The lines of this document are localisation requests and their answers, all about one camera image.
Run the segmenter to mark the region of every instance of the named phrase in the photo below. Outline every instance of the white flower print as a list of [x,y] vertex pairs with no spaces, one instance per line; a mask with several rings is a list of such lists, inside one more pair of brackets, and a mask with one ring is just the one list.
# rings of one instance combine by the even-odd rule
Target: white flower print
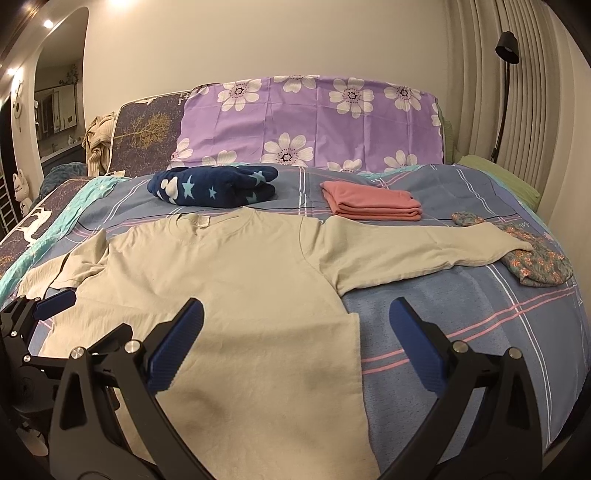
[[329,161],[326,163],[326,166],[328,167],[329,170],[347,171],[349,173],[355,173],[356,171],[359,171],[359,169],[362,167],[362,165],[363,165],[363,162],[361,161],[360,158],[358,158],[357,160],[345,160],[343,162],[342,167],[337,162]]
[[318,78],[318,75],[278,75],[273,77],[273,82],[281,83],[287,80],[283,86],[283,91],[297,93],[302,85],[311,90],[315,89],[316,78]]
[[207,95],[209,93],[209,85],[203,86],[200,85],[197,88],[194,88],[193,91],[191,92],[191,94],[189,95],[189,98],[187,98],[187,100],[189,100],[190,98],[196,97],[197,95]]
[[405,167],[408,165],[416,165],[417,162],[418,159],[416,155],[411,153],[408,156],[406,156],[402,150],[398,150],[396,152],[396,158],[384,158],[384,163],[390,167],[386,168],[384,171],[392,171],[396,170],[397,168]]
[[305,144],[306,138],[303,135],[298,135],[290,142],[289,134],[282,133],[278,144],[275,142],[265,143],[265,151],[268,153],[261,157],[261,162],[307,167],[306,162],[314,158],[314,153],[312,147],[302,148]]
[[[178,177],[173,177],[170,181],[168,181],[167,179],[164,179],[161,183],[160,183],[160,188],[164,189],[164,191],[166,192],[166,195],[168,195],[168,201],[174,205],[176,205],[175,200],[178,198]],[[157,192],[158,196],[160,197],[160,200],[164,200],[162,198],[162,195],[160,195],[160,192]]]
[[209,155],[207,157],[203,157],[202,163],[203,165],[222,166],[234,163],[235,161],[236,152],[234,152],[234,150],[222,150],[217,154],[217,158],[210,157]]
[[191,141],[188,138],[183,138],[178,144],[177,149],[170,155],[170,164],[176,167],[184,167],[184,163],[180,160],[190,158],[193,155],[193,149],[187,148]]
[[347,84],[341,79],[335,79],[333,85],[336,91],[330,92],[330,101],[338,103],[336,111],[347,113],[351,110],[353,118],[359,118],[361,112],[371,112],[374,106],[370,103],[374,99],[374,93],[367,89],[362,90],[365,82],[362,79],[351,77]]
[[223,102],[222,112],[227,112],[233,106],[236,111],[241,111],[246,102],[256,102],[261,88],[261,79],[240,80],[239,82],[224,83],[225,90],[217,94],[217,102]]
[[388,83],[391,85],[390,87],[386,87],[384,89],[384,93],[386,94],[386,98],[396,99],[394,105],[398,110],[404,110],[408,112],[411,106],[415,110],[421,109],[421,104],[419,100],[421,99],[421,92],[415,90],[414,88],[405,87],[402,85],[394,85],[393,83]]
[[[433,111],[435,112],[435,115],[431,116],[431,123],[433,124],[434,127],[440,127],[441,120],[439,120],[439,115],[438,115],[439,110],[437,109],[437,104],[432,103],[431,108],[433,108]],[[437,133],[439,134],[439,136],[441,136],[441,128],[437,129]]]

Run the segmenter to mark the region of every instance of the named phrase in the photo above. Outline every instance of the t-shirt sleeve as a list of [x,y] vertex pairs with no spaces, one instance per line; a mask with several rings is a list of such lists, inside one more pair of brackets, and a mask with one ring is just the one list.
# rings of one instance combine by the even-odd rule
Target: t-shirt sleeve
[[85,278],[103,270],[108,252],[106,231],[101,230],[71,252],[30,269],[18,287],[18,295],[43,298],[49,287],[78,288]]
[[427,275],[454,265],[478,267],[532,246],[492,223],[469,227],[375,226],[332,216],[305,218],[300,246],[308,263],[339,295]]
[[52,288],[78,288],[85,279],[104,269],[108,255],[109,244],[106,230],[100,230],[69,253],[59,275],[49,286]]

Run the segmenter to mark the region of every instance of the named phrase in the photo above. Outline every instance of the black floor lamp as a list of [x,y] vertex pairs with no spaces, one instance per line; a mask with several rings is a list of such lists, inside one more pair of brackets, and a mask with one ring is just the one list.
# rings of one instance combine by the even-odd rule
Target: black floor lamp
[[512,32],[503,32],[499,38],[499,43],[496,45],[496,54],[505,61],[505,101],[503,104],[503,117],[501,119],[501,127],[499,135],[496,138],[495,148],[491,154],[491,161],[496,163],[499,156],[499,149],[501,147],[501,139],[503,138],[503,130],[505,129],[505,120],[507,118],[507,103],[509,102],[509,65],[517,65],[519,63],[519,44]]

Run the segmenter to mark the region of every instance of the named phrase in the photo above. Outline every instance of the lamp shade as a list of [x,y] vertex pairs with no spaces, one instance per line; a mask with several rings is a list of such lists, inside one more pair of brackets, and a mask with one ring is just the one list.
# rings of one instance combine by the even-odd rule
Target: lamp shade
[[516,65],[519,63],[519,44],[513,32],[503,32],[496,44],[496,54],[507,63]]

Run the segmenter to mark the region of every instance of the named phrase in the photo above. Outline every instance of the purple pillowcase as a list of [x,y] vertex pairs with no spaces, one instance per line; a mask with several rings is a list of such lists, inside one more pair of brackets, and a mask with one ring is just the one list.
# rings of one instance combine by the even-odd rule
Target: purple pillowcase
[[277,76],[195,89],[171,167],[280,163],[381,173],[443,163],[437,99],[390,83]]

